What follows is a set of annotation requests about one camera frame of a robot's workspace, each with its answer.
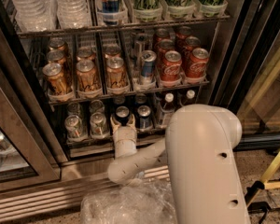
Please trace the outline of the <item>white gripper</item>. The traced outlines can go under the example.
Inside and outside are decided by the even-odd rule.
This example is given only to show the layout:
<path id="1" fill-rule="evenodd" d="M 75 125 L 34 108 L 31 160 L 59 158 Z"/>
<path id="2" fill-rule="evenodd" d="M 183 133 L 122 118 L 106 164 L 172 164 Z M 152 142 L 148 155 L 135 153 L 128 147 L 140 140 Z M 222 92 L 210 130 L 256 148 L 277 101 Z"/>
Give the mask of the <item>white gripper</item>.
<path id="1" fill-rule="evenodd" d="M 121 126 L 115 116 L 110 117 L 110 123 L 113 132 L 113 141 L 115 147 L 115 158 L 131 156 L 137 152 L 136 140 L 137 132 L 135 130 L 135 116 L 130 115 L 128 126 Z"/>

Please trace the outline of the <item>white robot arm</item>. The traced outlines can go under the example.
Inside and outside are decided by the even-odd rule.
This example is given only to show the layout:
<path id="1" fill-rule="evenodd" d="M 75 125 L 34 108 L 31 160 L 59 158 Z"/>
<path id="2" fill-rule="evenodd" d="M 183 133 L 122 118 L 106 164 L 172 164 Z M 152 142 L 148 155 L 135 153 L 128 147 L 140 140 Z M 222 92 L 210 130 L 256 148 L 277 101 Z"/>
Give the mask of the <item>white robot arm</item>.
<path id="1" fill-rule="evenodd" d="M 186 105 L 172 115 L 164 138 L 112 161 L 108 178 L 129 184 L 165 154 L 178 224 L 250 224 L 232 152 L 241 136 L 229 110 Z"/>

